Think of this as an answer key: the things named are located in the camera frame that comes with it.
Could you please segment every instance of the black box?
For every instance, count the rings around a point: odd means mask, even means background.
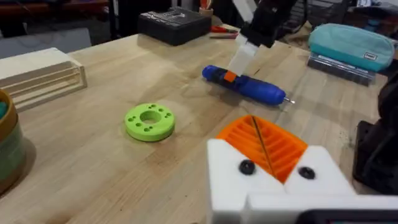
[[[174,46],[209,33],[210,27],[210,17],[181,7],[163,13],[145,12],[138,18],[139,33]]]

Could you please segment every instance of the teal pencil case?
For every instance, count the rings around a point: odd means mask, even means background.
[[[391,39],[340,24],[317,27],[308,44],[311,52],[373,72],[387,68],[395,52]]]

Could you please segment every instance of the wooden table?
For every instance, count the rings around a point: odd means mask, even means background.
[[[202,79],[204,66],[226,67],[236,49],[233,40],[171,47],[134,35],[72,53],[89,87],[20,114],[31,169],[0,199],[1,223],[204,223],[206,141],[248,113],[325,146],[351,178],[356,125],[377,120],[386,78],[357,85],[307,68],[307,51],[277,42],[246,70],[296,101],[270,107]],[[177,117],[164,141],[124,131],[125,113],[148,102]]]

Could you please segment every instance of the red tool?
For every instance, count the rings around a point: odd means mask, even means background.
[[[200,0],[200,7],[202,9],[207,9],[207,0]]]
[[[211,39],[235,39],[238,36],[238,33],[236,34],[227,34],[227,35],[214,35],[210,36]]]
[[[220,26],[212,26],[210,32],[215,32],[215,33],[230,33],[230,34],[235,34],[235,33],[237,33],[236,30],[227,29],[227,28],[220,27]]]

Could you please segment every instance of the wooden box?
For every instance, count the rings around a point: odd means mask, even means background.
[[[0,88],[18,112],[85,87],[84,66],[56,48],[0,60]]]

